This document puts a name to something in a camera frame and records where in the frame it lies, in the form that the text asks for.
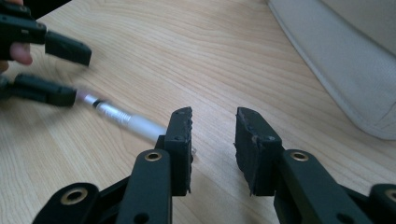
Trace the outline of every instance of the human finger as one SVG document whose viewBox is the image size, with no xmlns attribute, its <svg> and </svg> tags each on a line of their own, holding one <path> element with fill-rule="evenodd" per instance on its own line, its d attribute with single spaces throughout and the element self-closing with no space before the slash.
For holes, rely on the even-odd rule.
<svg viewBox="0 0 396 224">
<path fill-rule="evenodd" d="M 31 64 L 33 61 L 29 44 L 12 43 L 9 48 L 9 54 L 18 63 Z"/>
<path fill-rule="evenodd" d="M 5 72 L 8 69 L 7 61 L 0 61 L 0 73 Z"/>
</svg>

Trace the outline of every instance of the wood grain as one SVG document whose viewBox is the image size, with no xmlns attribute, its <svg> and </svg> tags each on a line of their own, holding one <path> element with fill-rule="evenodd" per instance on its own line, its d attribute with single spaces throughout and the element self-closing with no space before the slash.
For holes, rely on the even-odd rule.
<svg viewBox="0 0 396 224">
<path fill-rule="evenodd" d="M 42 18 L 92 48 L 89 68 L 33 46 L 30 72 L 85 85 L 166 125 L 193 109 L 192 194 L 174 198 L 174 223 L 277 223 L 272 198 L 249 197 L 235 161 L 238 106 L 260 112 L 286 148 L 314 154 L 341 184 L 367 194 L 395 183 L 396 142 L 356 128 L 283 34 L 262 0 L 73 0 Z M 0 222 L 29 223 L 75 182 L 100 189 L 131 173 L 153 144 L 94 111 L 12 99 L 0 104 Z"/>
</svg>

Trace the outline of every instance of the silver pen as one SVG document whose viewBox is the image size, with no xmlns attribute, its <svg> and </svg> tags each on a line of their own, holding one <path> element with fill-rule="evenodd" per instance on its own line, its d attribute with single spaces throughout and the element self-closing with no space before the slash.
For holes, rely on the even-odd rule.
<svg viewBox="0 0 396 224">
<path fill-rule="evenodd" d="M 78 89 L 77 100 L 93 106 L 100 114 L 111 119 L 126 129 L 157 142 L 159 135 L 166 134 L 166 128 L 146 119 L 144 116 L 126 112 L 112 105 L 110 102 L 94 95 L 92 91 Z"/>
</svg>

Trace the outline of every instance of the pen barrel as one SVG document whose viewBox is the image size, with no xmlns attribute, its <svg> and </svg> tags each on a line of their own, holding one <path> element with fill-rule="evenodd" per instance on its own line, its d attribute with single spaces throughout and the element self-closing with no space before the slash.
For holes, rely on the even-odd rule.
<svg viewBox="0 0 396 224">
<path fill-rule="evenodd" d="M 166 129 L 163 126 L 143 116 L 122 111 L 108 103 L 100 103 L 97 105 L 96 110 L 108 119 L 117 122 L 128 130 L 138 133 L 153 142 L 157 142 L 159 135 L 166 134 Z"/>
</svg>

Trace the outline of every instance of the white cushion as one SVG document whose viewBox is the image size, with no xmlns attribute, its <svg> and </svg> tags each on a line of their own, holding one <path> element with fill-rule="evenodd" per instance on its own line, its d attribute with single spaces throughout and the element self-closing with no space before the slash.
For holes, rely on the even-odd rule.
<svg viewBox="0 0 396 224">
<path fill-rule="evenodd" d="M 347 13 L 354 10 L 352 3 L 358 8 L 362 2 L 378 1 L 326 2 L 329 5 L 320 0 L 270 0 L 269 6 L 290 42 L 347 116 L 369 134 L 396 140 L 394 1 L 382 2 L 393 8 L 393 14 L 371 21 L 378 24 L 375 28 L 364 24 L 368 15 L 377 12 L 375 6 L 368 4 L 353 16 Z M 389 28 L 381 22 L 392 24 L 393 31 L 381 32 L 381 27 Z"/>
</svg>

